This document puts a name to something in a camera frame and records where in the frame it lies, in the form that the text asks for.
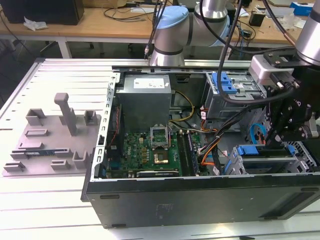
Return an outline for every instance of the table leg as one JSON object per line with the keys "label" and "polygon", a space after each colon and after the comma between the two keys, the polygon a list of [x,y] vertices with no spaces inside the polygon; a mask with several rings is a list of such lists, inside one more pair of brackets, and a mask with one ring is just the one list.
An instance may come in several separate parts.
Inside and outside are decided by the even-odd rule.
{"label": "table leg", "polygon": [[191,46],[190,48],[190,57],[194,57],[196,53],[196,47],[195,46]]}
{"label": "table leg", "polygon": [[15,47],[15,45],[14,45],[14,43],[13,43],[12,40],[10,40],[10,39],[3,39],[2,42],[3,42],[3,44],[4,44],[10,51],[13,52],[13,51],[16,50],[16,47]]}
{"label": "table leg", "polygon": [[60,48],[60,52],[62,54],[62,57],[64,59],[72,59],[72,55],[71,55],[68,43],[64,40],[58,40],[57,42],[59,44],[59,48]]}
{"label": "table leg", "polygon": [[104,43],[98,42],[99,50],[100,50],[100,57],[103,58],[105,56],[105,49],[104,49]]}

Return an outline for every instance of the aluminum workbench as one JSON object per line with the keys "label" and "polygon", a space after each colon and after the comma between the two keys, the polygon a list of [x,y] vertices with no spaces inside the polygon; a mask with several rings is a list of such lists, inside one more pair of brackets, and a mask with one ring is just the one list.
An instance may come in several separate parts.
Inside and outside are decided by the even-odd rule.
{"label": "aluminum workbench", "polygon": [[[189,66],[217,67],[218,61],[187,60]],[[226,62],[248,66],[248,61]],[[69,94],[76,114],[101,113],[111,65],[147,65],[128,59],[46,59],[33,64],[0,110],[0,167],[22,134],[30,108],[60,114],[52,101],[56,92]],[[104,229],[89,202],[80,200],[83,175],[0,177],[0,239],[320,239],[320,200],[288,220],[205,225]]]}

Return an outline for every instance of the red wire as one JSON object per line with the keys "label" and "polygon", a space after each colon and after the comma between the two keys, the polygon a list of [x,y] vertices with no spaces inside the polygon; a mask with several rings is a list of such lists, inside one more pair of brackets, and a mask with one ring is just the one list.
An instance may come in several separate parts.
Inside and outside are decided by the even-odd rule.
{"label": "red wire", "polygon": [[117,132],[118,132],[118,128],[119,128],[119,107],[117,106],[116,107],[116,130],[115,130],[115,133],[113,135],[113,138],[109,144],[109,146],[107,148],[109,148],[111,146],[111,144],[114,142],[115,138],[116,138],[116,135],[117,135]]}

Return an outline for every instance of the blue clip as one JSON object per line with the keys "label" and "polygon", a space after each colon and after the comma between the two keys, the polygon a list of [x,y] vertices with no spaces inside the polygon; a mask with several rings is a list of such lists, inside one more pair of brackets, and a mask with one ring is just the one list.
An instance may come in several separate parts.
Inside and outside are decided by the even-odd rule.
{"label": "blue clip", "polygon": [[244,155],[258,155],[259,152],[254,145],[241,145],[239,148],[242,148]]}
{"label": "blue clip", "polygon": [[[216,72],[212,73],[212,82],[216,86],[216,88],[217,88],[216,90],[219,94],[218,74]],[[235,89],[234,86],[232,85],[232,80],[227,76],[226,72],[221,73],[221,86],[222,86],[223,91],[226,94],[236,94],[238,92],[237,89]]]}
{"label": "blue clip", "polygon": [[295,149],[294,146],[292,146],[291,144],[289,144],[289,145],[287,146],[287,148],[288,148],[291,156],[294,156],[294,155],[296,154],[296,149]]}
{"label": "blue clip", "polygon": [[243,155],[243,154],[245,154],[245,152],[244,152],[244,150],[243,150],[242,146],[238,146],[238,147],[236,148],[236,150],[238,151],[238,154],[239,154],[239,155]]}

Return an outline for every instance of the motherboard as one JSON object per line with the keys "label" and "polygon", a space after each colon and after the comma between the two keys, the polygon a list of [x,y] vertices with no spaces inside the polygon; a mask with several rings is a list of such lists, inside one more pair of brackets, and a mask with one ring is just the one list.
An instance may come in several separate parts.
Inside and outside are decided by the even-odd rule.
{"label": "motherboard", "polygon": [[123,155],[110,159],[107,178],[181,177],[198,174],[198,133],[168,131],[166,126],[148,132],[124,134]]}

